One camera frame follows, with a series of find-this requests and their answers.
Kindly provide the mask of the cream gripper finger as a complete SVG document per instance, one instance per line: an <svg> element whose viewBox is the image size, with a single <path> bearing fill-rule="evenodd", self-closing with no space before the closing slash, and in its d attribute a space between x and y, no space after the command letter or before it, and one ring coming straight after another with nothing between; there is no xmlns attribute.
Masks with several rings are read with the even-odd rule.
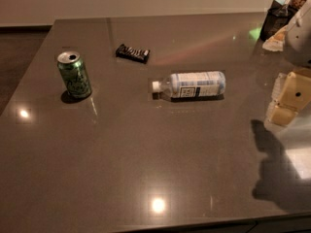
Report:
<svg viewBox="0 0 311 233"><path fill-rule="evenodd" d="M280 73L275 80L266 119L279 126L289 125L311 101L311 71Z"/></svg>

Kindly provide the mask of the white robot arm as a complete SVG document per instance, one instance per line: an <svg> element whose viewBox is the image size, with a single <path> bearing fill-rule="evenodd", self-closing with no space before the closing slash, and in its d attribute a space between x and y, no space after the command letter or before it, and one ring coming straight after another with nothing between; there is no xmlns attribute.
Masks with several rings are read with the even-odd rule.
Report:
<svg viewBox="0 0 311 233"><path fill-rule="evenodd" d="M285 58L294 69L275 80L266 120L287 126L311 102L311 0L290 20L285 33Z"/></svg>

